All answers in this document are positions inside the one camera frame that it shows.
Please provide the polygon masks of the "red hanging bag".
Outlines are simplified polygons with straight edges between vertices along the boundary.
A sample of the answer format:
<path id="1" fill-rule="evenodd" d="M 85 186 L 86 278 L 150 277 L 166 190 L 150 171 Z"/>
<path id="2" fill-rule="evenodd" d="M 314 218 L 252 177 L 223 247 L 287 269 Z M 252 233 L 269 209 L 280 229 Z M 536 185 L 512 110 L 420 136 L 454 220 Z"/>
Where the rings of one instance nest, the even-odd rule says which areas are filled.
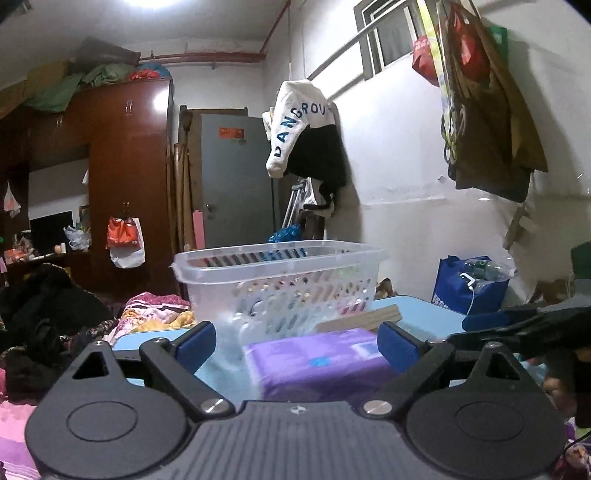
<path id="1" fill-rule="evenodd" d="M 436 87 L 439 86 L 438 75 L 431 52 L 430 42 L 426 35 L 421 35 L 414 42 L 412 67 L 431 85 Z"/>

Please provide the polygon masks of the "dark clothes pile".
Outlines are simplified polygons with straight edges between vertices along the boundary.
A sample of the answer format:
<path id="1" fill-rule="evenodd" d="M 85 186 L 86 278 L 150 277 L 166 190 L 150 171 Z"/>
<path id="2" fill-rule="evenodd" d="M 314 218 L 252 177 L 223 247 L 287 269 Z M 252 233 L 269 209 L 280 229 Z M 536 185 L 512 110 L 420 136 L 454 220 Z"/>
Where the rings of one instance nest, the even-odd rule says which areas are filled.
<path id="1" fill-rule="evenodd" d="M 72 361 L 116 325 L 111 309 L 45 264 L 1 291 L 1 369 L 11 402 L 38 402 Z"/>

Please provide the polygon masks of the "purple tissue pack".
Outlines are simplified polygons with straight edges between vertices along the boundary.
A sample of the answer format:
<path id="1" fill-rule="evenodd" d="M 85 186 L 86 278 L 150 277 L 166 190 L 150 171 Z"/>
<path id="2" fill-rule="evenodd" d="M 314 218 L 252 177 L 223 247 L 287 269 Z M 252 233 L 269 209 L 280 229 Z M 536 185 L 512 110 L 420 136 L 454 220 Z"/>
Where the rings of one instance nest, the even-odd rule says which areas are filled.
<path id="1" fill-rule="evenodd" d="M 256 397 L 359 406 L 394 378 L 377 335 L 363 329 L 284 338 L 245 348 Z"/>

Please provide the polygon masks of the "pink floral bedding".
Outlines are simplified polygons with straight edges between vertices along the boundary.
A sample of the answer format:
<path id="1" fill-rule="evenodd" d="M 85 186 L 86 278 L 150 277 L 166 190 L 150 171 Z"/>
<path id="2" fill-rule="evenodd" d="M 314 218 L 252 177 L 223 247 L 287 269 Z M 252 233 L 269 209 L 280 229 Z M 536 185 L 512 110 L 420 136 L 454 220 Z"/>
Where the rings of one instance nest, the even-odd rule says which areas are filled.
<path id="1" fill-rule="evenodd" d="M 191 328 L 197 320 L 190 303 L 181 297 L 144 292 L 130 298 L 115 327 L 103 337 L 110 345 L 131 333 Z"/>

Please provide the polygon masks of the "orange white hanging bag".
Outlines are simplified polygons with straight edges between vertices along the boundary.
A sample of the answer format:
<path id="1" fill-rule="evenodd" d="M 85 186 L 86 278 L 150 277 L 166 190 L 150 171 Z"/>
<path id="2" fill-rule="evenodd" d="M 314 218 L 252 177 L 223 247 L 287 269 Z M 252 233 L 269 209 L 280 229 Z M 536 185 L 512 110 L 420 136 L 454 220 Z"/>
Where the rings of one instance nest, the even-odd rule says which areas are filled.
<path id="1" fill-rule="evenodd" d="M 134 269 L 145 263 L 145 248 L 138 218 L 111 217 L 107 225 L 106 249 L 119 269 Z"/>

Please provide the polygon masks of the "blue plastic bag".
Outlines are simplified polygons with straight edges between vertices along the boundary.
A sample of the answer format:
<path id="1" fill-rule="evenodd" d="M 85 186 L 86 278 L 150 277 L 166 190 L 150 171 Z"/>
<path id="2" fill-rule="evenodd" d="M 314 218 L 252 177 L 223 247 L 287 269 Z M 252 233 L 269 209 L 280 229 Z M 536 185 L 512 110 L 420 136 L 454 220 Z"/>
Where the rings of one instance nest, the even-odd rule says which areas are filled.
<path id="1" fill-rule="evenodd" d="M 276 233 L 270 236 L 269 243 L 284 243 L 301 241 L 303 238 L 303 229 L 300 224 L 293 224 L 284 228 L 281 228 Z"/>

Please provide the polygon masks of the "grey metal door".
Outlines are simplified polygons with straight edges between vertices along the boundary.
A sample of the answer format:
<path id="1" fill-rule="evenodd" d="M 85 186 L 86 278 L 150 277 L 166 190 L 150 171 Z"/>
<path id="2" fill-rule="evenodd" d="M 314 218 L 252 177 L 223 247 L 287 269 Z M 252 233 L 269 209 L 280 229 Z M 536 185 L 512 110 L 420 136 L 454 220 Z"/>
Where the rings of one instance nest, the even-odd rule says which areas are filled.
<path id="1" fill-rule="evenodd" d="M 270 142 L 259 118 L 201 117 L 201 187 L 207 248 L 264 243 L 276 231 Z"/>

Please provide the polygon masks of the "blue shopping bag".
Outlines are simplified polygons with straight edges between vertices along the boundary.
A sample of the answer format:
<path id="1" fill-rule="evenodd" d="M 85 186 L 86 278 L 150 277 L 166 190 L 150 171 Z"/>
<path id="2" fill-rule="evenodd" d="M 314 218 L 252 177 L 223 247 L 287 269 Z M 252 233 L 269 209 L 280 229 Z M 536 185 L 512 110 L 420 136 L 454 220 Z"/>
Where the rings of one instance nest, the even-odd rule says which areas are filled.
<path id="1" fill-rule="evenodd" d="M 431 302 L 464 315 L 498 311 L 516 270 L 487 256 L 441 259 Z"/>

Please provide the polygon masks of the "dark red wooden wardrobe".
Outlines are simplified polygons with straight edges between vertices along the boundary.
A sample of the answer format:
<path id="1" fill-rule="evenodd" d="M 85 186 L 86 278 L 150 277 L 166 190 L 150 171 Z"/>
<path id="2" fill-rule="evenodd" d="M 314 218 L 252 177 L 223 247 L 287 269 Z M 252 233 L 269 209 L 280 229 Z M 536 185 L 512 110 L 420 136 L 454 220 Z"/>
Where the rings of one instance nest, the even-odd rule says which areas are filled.
<path id="1" fill-rule="evenodd" d="M 71 267 L 87 290 L 122 299 L 177 290 L 169 268 L 171 111 L 172 81 L 158 78 L 81 91 L 62 113 L 19 106 L 1 120 L 1 176 L 23 204 L 26 174 L 87 160 L 91 245 Z M 115 267 L 106 248 L 108 221 L 119 216 L 140 222 L 145 261 L 137 268 Z"/>

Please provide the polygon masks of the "green cloth atop wardrobe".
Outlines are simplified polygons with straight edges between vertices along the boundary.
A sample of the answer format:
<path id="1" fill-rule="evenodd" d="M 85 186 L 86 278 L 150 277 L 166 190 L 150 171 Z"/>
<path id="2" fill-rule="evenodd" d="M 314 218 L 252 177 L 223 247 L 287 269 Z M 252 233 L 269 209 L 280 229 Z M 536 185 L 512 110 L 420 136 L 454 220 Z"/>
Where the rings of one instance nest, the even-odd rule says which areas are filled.
<path id="1" fill-rule="evenodd" d="M 58 83 L 27 99 L 24 105 L 42 112 L 64 112 L 77 92 L 123 82 L 134 72 L 135 67 L 129 64 L 101 64 L 88 73 L 75 73 L 66 76 Z"/>

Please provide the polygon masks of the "white plastic laundry basket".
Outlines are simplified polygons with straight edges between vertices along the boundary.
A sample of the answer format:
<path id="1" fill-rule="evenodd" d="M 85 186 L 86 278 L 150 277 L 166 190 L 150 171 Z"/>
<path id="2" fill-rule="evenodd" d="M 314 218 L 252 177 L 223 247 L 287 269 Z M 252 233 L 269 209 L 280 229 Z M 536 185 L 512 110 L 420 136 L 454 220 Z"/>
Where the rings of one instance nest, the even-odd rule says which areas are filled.
<path id="1" fill-rule="evenodd" d="M 180 253 L 171 269 L 195 318 L 211 322 L 219 344 L 239 348 L 367 311 L 387 257 L 367 244 L 308 240 Z"/>

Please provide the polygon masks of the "white black hanging jacket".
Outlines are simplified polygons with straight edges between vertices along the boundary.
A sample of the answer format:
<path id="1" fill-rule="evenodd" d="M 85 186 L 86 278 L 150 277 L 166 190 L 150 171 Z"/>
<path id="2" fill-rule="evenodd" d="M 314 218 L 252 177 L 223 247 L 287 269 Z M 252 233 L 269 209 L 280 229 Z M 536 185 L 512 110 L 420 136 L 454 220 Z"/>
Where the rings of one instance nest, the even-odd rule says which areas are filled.
<path id="1" fill-rule="evenodd" d="M 311 81 L 284 81 L 264 128 L 270 141 L 267 175 L 280 179 L 291 174 L 310 181 L 304 209 L 331 217 L 335 195 L 348 179 L 345 149 L 332 104 Z"/>

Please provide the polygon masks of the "brown hanging bags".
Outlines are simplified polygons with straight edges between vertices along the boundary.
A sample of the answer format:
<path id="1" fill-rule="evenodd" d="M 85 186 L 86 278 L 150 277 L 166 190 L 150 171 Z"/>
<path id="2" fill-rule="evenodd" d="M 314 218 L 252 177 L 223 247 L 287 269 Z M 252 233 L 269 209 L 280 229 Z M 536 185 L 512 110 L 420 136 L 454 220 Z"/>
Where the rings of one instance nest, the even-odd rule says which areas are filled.
<path id="1" fill-rule="evenodd" d="M 456 188 L 522 203 L 535 171 L 547 172 L 535 122 L 497 42 L 459 2 L 438 3 L 449 120 L 442 123 Z"/>

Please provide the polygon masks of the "wooden box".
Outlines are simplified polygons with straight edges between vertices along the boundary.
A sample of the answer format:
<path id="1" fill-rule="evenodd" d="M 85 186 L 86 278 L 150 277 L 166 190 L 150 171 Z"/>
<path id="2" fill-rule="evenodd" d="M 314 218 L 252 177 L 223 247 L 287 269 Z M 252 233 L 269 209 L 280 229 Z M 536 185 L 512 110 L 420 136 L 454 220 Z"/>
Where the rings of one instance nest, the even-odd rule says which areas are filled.
<path id="1" fill-rule="evenodd" d="M 367 311 L 358 315 L 342 317 L 339 319 L 318 323 L 315 326 L 317 333 L 341 332 L 352 329 L 363 329 L 376 331 L 381 323 L 398 323 L 403 319 L 400 309 L 397 305 L 379 308 L 373 311 Z"/>

